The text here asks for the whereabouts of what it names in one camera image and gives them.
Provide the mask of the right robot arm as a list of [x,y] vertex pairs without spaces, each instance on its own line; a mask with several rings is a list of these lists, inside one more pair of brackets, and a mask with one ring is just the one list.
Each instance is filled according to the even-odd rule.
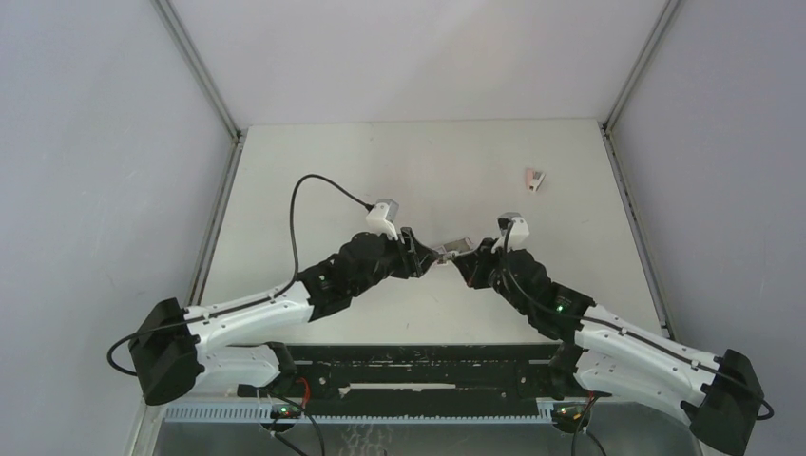
[[752,361],[685,346],[617,316],[592,297],[552,280],[525,249],[487,238],[454,266],[473,289],[493,289],[537,332],[560,342],[549,382],[660,411],[725,455],[745,454],[764,392]]

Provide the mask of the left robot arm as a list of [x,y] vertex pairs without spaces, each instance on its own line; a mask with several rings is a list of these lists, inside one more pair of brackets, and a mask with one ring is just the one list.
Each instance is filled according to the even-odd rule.
[[423,276],[439,257],[408,227],[396,239],[363,232],[297,273],[284,289],[211,306],[183,308],[177,299],[165,299],[127,341],[144,401],[167,404],[203,384],[286,395],[297,383],[290,354],[279,342],[250,345],[249,338],[341,312],[386,278]]

